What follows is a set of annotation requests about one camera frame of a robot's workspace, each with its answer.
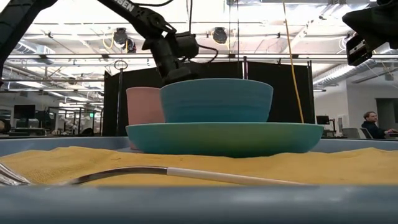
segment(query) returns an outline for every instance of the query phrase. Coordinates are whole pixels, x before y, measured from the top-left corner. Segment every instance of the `person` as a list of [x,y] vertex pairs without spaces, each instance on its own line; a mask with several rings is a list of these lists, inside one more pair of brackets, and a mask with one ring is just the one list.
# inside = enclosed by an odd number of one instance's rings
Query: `person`
[[0,118],[0,134],[7,134],[10,130],[10,123],[5,119]]
[[366,112],[363,115],[363,118],[365,119],[365,121],[362,124],[362,128],[366,128],[374,139],[385,139],[384,136],[386,134],[398,132],[395,129],[384,130],[379,128],[376,125],[377,114],[373,111]]

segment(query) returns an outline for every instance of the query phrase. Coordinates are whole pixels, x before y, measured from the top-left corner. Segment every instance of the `metal spoon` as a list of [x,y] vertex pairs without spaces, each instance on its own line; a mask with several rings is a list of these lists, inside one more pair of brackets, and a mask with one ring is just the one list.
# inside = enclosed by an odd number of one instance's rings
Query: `metal spoon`
[[[161,167],[161,166],[131,166],[131,167],[110,169],[102,172],[97,172],[94,174],[84,175],[83,177],[68,180],[66,182],[62,182],[56,185],[78,185],[93,180],[99,180],[103,178],[114,177],[117,175],[126,175],[126,174],[170,175],[176,177],[213,180],[218,182],[227,182],[227,183],[240,184],[240,185],[269,185],[269,184],[307,185],[307,184],[284,181],[284,180],[264,179],[264,178],[249,177],[243,175],[224,174],[218,172],[208,172],[202,170],[181,169],[175,167]],[[6,167],[2,163],[0,163],[0,184],[13,185],[13,186],[34,185],[31,181],[27,180],[25,177],[12,171],[10,168]]]

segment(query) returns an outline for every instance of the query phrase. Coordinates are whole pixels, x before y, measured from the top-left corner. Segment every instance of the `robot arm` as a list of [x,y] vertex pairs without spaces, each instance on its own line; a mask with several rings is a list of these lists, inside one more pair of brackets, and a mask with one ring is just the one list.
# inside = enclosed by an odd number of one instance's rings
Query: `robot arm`
[[[188,80],[196,75],[178,59],[193,58],[199,53],[195,35],[189,32],[178,34],[157,12],[140,7],[129,0],[98,0],[104,6],[129,21],[145,38],[143,50],[153,54],[164,85]],[[53,6],[57,0],[10,0],[0,13],[0,71],[8,55],[23,37],[39,12]]]
[[398,0],[377,0],[377,4],[343,16],[343,22],[357,33],[346,44],[348,65],[363,63],[386,42],[398,49]]

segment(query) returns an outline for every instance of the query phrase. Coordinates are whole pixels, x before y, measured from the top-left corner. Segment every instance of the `computer monitor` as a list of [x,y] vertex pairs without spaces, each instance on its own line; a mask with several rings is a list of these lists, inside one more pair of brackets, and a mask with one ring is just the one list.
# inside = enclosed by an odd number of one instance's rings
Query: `computer monitor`
[[330,124],[329,116],[317,116],[317,124],[321,125]]
[[16,119],[33,119],[35,112],[35,105],[14,105],[14,118]]

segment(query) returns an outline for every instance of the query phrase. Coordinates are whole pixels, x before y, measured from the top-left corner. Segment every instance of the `teal plate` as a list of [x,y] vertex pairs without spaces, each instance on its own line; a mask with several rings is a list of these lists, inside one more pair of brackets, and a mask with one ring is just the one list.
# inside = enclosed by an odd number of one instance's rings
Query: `teal plate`
[[126,129],[144,153],[235,158],[308,152],[323,133],[323,126],[298,123],[163,123]]

